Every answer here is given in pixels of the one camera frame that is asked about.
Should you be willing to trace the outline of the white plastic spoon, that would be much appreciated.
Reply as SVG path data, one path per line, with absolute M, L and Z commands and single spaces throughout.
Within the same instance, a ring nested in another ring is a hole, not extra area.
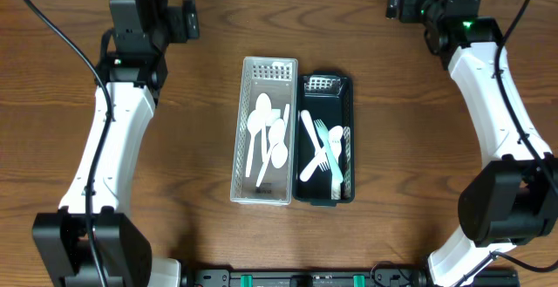
M 266 121 L 272 112 L 271 100 L 267 93 L 262 92 L 255 103 L 255 110 L 259 117 L 259 125 L 261 126 L 261 152 L 264 157 L 268 152 Z
M 289 155 L 289 151 L 287 146 L 285 145 L 285 136 L 286 136 L 286 131 L 287 131 L 287 125 L 288 125 L 288 121 L 289 121 L 289 109 L 290 109 L 290 105 L 286 104 L 285 108 L 283 110 L 283 116 L 282 116 L 282 120 L 283 120 L 283 131 L 282 131 L 282 137 L 280 139 L 280 141 L 275 145 L 275 147 L 273 148 L 272 154 L 271 154 L 271 161 L 272 164 L 274 166 L 274 168 L 281 168 L 286 160 L 288 159 L 288 155 Z
M 283 119 L 276 120 L 273 123 L 273 125 L 271 126 L 271 128 L 269 129 L 269 144 L 270 144 L 270 147 L 268 149 L 268 152 L 266 153 L 266 155 L 263 158 L 263 164 L 262 164 L 261 170 L 258 174 L 256 185 L 255 185 L 257 188 L 259 188 L 262 184 L 262 180 L 263 180 L 263 177 L 266 173 L 267 167 L 269 165 L 269 161 L 270 161 L 270 158 L 271 158 L 273 148 L 283 139 L 285 131 L 286 131 L 286 126 L 285 126 L 285 123 L 284 123 Z
M 329 130 L 329 144 L 332 153 L 335 156 L 336 164 L 339 164 L 339 157 L 342 152 L 341 139 L 344 134 L 344 128 L 342 126 L 334 126 Z M 300 173 L 301 181 L 308 181 L 310 177 L 315 172 L 316 168 L 320 163 L 326 161 L 325 149 L 322 147 L 314 158 L 309 162 L 309 164 Z
M 253 154 L 254 154 L 254 144 L 255 136 L 260 132 L 262 128 L 262 114 L 254 110 L 247 119 L 247 129 L 250 135 L 250 141 L 248 146 L 248 156 L 246 161 L 245 176 L 249 177 L 251 174 Z

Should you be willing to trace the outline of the white plastic fork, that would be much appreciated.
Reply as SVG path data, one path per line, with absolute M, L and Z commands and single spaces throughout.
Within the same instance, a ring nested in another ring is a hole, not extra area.
M 302 110 L 301 111 L 301 119 L 303 122 L 303 125 L 310 137 L 310 141 L 315 149 L 315 156 L 318 159 L 318 166 L 322 171 L 326 171 L 328 170 L 329 167 L 329 163 L 327 161 L 327 157 L 324 154 L 319 154 L 320 150 L 321 150 L 321 146 L 318 143 L 318 138 L 317 138 L 317 134 L 316 134 L 316 129 L 314 127 L 312 118 L 310 116 L 310 112 L 308 110 Z
M 338 164 L 339 157 L 342 152 L 340 140 L 330 140 L 330 148 L 335 159 L 335 166 L 333 169 L 335 181 L 332 183 L 331 194 L 333 200 L 339 200 L 341 198 L 341 184 L 343 182 L 343 174 Z
M 336 185 L 340 185 L 343 180 L 343 174 L 337 164 L 337 160 L 335 158 L 335 155 L 332 152 L 330 143 L 329 143 L 329 130 L 326 127 L 326 125 L 321 121 L 321 120 L 315 120 L 314 121 L 314 125 L 316 127 L 318 136 L 320 138 L 320 140 L 323 143 L 323 146 L 325 147 L 325 153 L 326 153 L 326 157 L 328 160 L 328 163 L 330 165 L 330 171 L 331 171 L 331 176 L 332 176 L 332 183 L 336 184 Z

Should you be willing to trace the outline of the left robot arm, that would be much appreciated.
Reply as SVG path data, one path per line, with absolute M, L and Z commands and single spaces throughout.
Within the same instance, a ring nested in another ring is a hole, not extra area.
M 170 44 L 200 36 L 194 0 L 109 0 L 113 25 L 91 64 L 95 111 L 71 186 L 32 237 L 56 286 L 184 286 L 182 262 L 156 257 L 133 224 L 133 175 L 167 79 Z

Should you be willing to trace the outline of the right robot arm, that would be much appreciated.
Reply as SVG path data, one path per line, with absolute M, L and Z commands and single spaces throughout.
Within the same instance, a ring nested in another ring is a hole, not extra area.
M 503 31 L 481 0 L 388 0 L 386 15 L 422 24 L 431 54 L 461 92 L 482 168 L 458 200 L 458 227 L 422 269 L 378 266 L 380 286 L 515 286 L 492 262 L 549 235 L 557 220 L 557 159 L 536 130 L 510 72 Z

